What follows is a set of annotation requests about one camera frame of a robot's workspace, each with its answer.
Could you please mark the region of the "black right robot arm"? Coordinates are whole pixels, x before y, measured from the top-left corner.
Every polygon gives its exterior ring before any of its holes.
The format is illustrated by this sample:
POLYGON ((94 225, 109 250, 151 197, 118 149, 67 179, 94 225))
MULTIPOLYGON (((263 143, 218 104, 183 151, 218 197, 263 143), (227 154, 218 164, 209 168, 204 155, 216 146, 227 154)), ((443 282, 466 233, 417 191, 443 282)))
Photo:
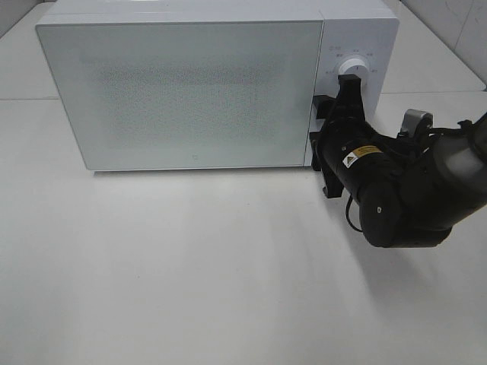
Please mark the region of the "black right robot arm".
POLYGON ((436 128, 430 113, 408 109, 396 137, 366 120, 361 79, 338 78, 335 97, 315 96, 321 127, 310 134, 311 166, 323 175, 323 194, 349 194, 354 230, 380 248, 442 243, 455 224, 486 204, 486 120, 436 128))

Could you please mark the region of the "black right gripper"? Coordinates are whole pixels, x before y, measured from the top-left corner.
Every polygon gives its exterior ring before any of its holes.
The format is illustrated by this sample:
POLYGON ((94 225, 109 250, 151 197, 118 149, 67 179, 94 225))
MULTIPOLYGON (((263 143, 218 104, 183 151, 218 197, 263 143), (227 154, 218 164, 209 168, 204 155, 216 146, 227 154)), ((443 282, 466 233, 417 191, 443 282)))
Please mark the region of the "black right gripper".
POLYGON ((323 124, 310 133, 312 167, 323 174, 323 193, 341 198, 344 189, 359 190, 364 175, 384 159, 384 152, 373 143, 376 132, 365 119, 361 79, 354 74, 339 75, 336 99, 314 98, 317 119, 323 124))

